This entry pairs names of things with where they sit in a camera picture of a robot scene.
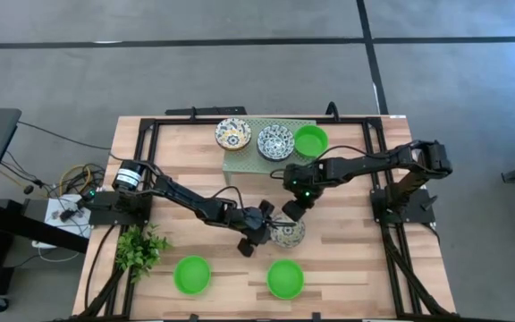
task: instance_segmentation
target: wooden table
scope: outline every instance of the wooden table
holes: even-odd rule
[[[140,118],[119,118],[113,141],[116,156],[133,157]],[[382,119],[388,148],[411,141],[406,118],[383,116]],[[338,144],[365,147],[359,125],[321,126],[328,134],[329,147]],[[156,163],[162,170],[204,196],[212,195],[225,185],[224,151],[215,144],[214,128],[214,125],[162,126],[156,148]],[[375,136],[373,141],[378,150]],[[143,157],[146,159],[148,137],[145,142]],[[328,156],[358,157],[359,154],[337,149]],[[109,159],[106,185],[113,181],[119,164]],[[405,173],[393,171],[395,180]],[[240,174],[234,182],[242,191],[246,206],[257,206],[261,199],[267,199],[279,210],[291,199],[291,194],[283,191],[279,182],[256,175]],[[174,247],[162,254],[162,262],[154,267],[151,277],[136,284],[131,318],[188,318],[190,313],[200,318],[310,318],[314,311],[321,312],[324,318],[394,317],[381,233],[373,222],[369,202],[371,187],[370,176],[365,175],[325,190],[316,206],[304,216],[307,234],[301,245],[283,250],[268,243],[259,246],[252,258],[242,257],[236,249],[241,234],[203,225],[189,210],[156,198],[151,222],[160,225],[159,234],[168,237]],[[235,195],[225,193],[224,197],[234,199]],[[90,265],[106,229],[106,226],[95,227],[91,234],[73,314],[83,311]],[[435,236],[422,225],[405,225],[405,229],[415,273],[442,306],[454,311]],[[112,273],[118,235],[119,227],[115,227],[99,254],[90,284],[90,301]],[[188,255],[203,256],[213,269],[210,286],[198,297],[182,295],[173,285],[174,266]],[[266,271],[278,258],[295,259],[305,271],[306,285],[296,300],[277,300],[267,290]],[[404,308],[409,312],[408,290],[400,271],[399,277]],[[125,283],[126,276],[119,284],[115,313],[122,311]]]

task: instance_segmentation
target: patterned ceramic bowl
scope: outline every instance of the patterned ceramic bowl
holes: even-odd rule
[[[293,133],[281,125],[270,125],[259,133],[257,150],[269,161],[283,161],[293,152],[295,139]]]
[[[284,213],[272,216],[272,220],[281,223],[293,223],[293,220]],[[272,242],[283,248],[292,248],[301,243],[305,237],[305,223],[303,220],[292,227],[269,227]]]
[[[251,129],[246,122],[238,118],[225,119],[215,127],[215,141],[228,151],[243,149],[249,140]]]

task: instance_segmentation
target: artificial plant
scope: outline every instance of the artificial plant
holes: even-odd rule
[[[132,283],[136,283],[160,261],[160,250],[171,247],[166,237],[155,234],[156,225],[149,224],[144,232],[136,225],[129,228],[118,239],[116,264],[122,270],[133,267]]]

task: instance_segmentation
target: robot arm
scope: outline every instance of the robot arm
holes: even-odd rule
[[[420,140],[364,157],[328,157],[307,165],[287,165],[283,171],[283,187],[296,199],[287,202],[283,212],[298,221],[315,205],[325,188],[337,187],[359,175],[396,168],[410,170],[400,182],[385,188],[387,207],[397,213],[407,203],[409,195],[428,180],[441,179],[452,172],[444,145]]]
[[[155,177],[151,189],[137,191],[140,178],[148,169]],[[120,202],[132,202],[140,196],[158,196],[169,199],[194,212],[206,225],[229,228],[246,236],[238,245],[240,252],[248,257],[253,246],[265,244],[269,240],[269,225],[274,206],[262,200],[259,208],[238,208],[236,201],[217,197],[206,198],[182,186],[165,175],[158,166],[148,162],[125,160],[122,162],[113,188],[121,194]]]

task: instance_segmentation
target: yellow patterned bowl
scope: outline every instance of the yellow patterned bowl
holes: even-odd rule
[[[215,141],[228,151],[243,149],[251,140],[249,125],[238,118],[228,118],[215,127]]]

